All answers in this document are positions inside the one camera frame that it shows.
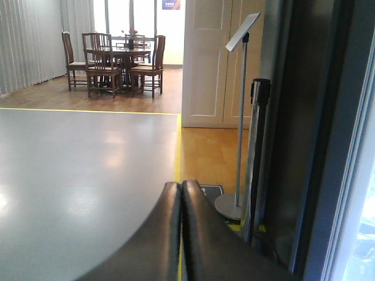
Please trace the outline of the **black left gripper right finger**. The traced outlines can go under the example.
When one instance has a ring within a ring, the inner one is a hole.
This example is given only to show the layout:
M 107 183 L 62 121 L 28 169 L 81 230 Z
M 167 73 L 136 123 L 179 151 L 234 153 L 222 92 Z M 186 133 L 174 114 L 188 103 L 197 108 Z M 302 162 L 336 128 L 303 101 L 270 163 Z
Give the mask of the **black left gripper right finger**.
M 182 232 L 188 280 L 292 280 L 221 219 L 196 180 L 182 183 Z

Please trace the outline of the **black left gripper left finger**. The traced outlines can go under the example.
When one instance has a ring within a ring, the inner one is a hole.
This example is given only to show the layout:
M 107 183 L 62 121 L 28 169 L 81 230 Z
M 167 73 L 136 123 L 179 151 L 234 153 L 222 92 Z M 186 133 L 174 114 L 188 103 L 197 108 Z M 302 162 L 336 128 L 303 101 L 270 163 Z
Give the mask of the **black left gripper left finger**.
M 181 195 L 179 183 L 167 182 L 131 238 L 78 280 L 177 280 Z

